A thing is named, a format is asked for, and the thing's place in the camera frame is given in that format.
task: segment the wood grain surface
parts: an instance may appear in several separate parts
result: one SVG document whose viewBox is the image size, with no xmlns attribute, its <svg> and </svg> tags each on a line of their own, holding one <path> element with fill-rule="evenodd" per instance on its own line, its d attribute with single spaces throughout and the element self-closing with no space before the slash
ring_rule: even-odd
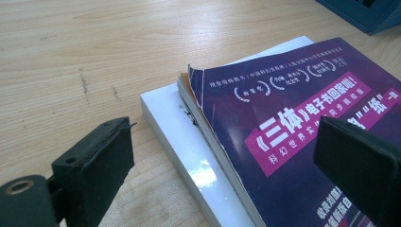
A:
<svg viewBox="0 0 401 227">
<path fill-rule="evenodd" d="M 401 27 L 369 36 L 311 0 L 0 1 L 0 184 L 41 174 L 129 116 L 135 167 L 101 226 L 208 226 L 146 122 L 140 94 L 306 35 L 342 37 L 401 79 Z"/>
</svg>

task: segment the clamp hole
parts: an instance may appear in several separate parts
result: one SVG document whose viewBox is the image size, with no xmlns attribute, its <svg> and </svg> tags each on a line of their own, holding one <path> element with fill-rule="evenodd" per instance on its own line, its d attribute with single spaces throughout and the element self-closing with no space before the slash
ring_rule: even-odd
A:
<svg viewBox="0 0 401 227">
<path fill-rule="evenodd" d="M 76 162 L 76 161 L 77 161 L 76 158 L 69 158 L 69 159 L 65 160 L 65 163 L 67 163 L 67 164 L 73 164 L 73 163 Z"/>
<path fill-rule="evenodd" d="M 17 183 L 13 183 L 6 189 L 6 193 L 9 195 L 16 195 L 27 191 L 31 186 L 35 184 L 32 180 L 22 180 Z"/>
</svg>

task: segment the purple book cover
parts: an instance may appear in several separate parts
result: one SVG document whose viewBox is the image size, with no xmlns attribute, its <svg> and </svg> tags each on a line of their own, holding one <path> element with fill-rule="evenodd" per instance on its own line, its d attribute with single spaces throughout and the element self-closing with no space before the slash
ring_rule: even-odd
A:
<svg viewBox="0 0 401 227">
<path fill-rule="evenodd" d="M 206 70 L 190 85 L 267 226 L 374 226 L 313 164 L 321 115 L 401 147 L 401 82 L 341 38 Z"/>
</svg>

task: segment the metal ring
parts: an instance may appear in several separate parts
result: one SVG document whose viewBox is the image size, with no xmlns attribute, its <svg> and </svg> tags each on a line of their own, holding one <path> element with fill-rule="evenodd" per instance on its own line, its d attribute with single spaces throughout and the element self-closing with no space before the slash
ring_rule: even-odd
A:
<svg viewBox="0 0 401 227">
<path fill-rule="evenodd" d="M 31 186 L 35 184 L 32 180 L 21 180 L 19 182 L 13 183 L 6 189 L 6 193 L 9 195 L 16 195 L 21 192 L 27 191 Z"/>
</svg>

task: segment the book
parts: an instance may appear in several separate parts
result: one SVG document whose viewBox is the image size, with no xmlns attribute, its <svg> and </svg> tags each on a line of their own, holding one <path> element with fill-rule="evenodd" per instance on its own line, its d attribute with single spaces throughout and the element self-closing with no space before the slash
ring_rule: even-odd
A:
<svg viewBox="0 0 401 227">
<path fill-rule="evenodd" d="M 190 67 L 178 85 L 256 226 L 374 226 L 312 158 L 321 115 L 401 146 L 401 83 L 353 46 Z"/>
<path fill-rule="evenodd" d="M 283 53 L 313 42 L 298 37 L 232 62 Z M 177 83 L 141 95 L 145 119 L 212 226 L 253 226 L 218 160 L 194 124 Z"/>
</svg>

